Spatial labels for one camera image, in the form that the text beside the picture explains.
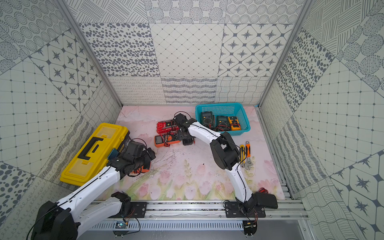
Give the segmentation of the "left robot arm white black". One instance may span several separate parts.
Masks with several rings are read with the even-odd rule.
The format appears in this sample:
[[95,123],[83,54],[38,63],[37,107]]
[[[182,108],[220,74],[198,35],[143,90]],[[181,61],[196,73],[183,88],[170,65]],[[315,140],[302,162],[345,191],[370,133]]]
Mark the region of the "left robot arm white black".
[[113,193],[107,200],[89,205],[110,186],[125,176],[137,177],[151,166],[155,152],[145,144],[129,141],[118,153],[113,150],[112,159],[100,173],[68,196],[57,202],[43,204],[36,222],[27,234],[28,240],[76,240],[101,221],[117,216],[128,224],[131,217],[144,215],[145,209],[136,207],[131,197],[123,192]]

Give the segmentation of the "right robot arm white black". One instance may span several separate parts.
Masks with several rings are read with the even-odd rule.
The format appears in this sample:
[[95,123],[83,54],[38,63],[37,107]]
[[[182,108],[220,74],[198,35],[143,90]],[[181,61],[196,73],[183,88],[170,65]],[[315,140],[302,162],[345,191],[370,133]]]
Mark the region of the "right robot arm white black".
[[179,127],[182,136],[188,139],[199,139],[211,148],[213,159],[217,166],[225,170],[235,191],[236,201],[240,210],[246,215],[255,207],[277,209],[276,196],[267,193],[253,193],[243,175],[240,161],[240,147],[237,146],[228,132],[215,132],[197,120],[176,113],[174,122]]

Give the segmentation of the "dark red-trim multimeter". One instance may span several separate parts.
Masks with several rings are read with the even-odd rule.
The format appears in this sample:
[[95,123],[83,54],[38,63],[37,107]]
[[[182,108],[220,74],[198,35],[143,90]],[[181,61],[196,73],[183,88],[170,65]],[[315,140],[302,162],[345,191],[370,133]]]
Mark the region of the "dark red-trim multimeter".
[[214,121],[214,115],[212,112],[202,112],[201,113],[201,124],[210,129],[213,130],[215,126],[215,121]]

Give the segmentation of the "yellow orange multimeter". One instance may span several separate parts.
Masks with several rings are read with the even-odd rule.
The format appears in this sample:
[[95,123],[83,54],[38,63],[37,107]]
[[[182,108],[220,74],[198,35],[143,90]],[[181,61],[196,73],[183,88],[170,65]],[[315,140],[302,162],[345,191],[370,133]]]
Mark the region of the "yellow orange multimeter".
[[239,120],[238,120],[238,118],[236,116],[228,117],[228,121],[229,121],[229,124],[230,124],[230,129],[232,131],[241,131],[242,130],[240,122],[239,122]]

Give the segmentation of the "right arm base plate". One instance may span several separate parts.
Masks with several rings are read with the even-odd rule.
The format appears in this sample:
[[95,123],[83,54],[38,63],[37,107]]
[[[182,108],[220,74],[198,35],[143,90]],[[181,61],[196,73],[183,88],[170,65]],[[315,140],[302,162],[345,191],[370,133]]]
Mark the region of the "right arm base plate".
[[255,206],[253,209],[248,212],[245,208],[240,207],[240,203],[228,201],[223,201],[223,207],[225,209],[226,218],[265,218],[266,213],[264,208],[260,206]]

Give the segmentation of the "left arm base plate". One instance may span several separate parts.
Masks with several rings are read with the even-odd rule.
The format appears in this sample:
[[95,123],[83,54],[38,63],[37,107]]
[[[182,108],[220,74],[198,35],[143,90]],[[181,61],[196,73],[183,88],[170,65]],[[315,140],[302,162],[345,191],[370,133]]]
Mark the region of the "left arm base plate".
[[120,215],[122,218],[144,218],[147,211],[147,202],[125,202],[122,203]]

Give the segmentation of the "green multimeter with leads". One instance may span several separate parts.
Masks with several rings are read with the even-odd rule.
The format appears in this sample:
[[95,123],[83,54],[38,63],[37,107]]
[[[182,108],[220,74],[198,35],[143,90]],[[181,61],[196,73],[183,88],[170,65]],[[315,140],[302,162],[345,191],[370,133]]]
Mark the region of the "green multimeter with leads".
[[216,124],[217,132],[226,132],[231,130],[227,116],[217,116]]

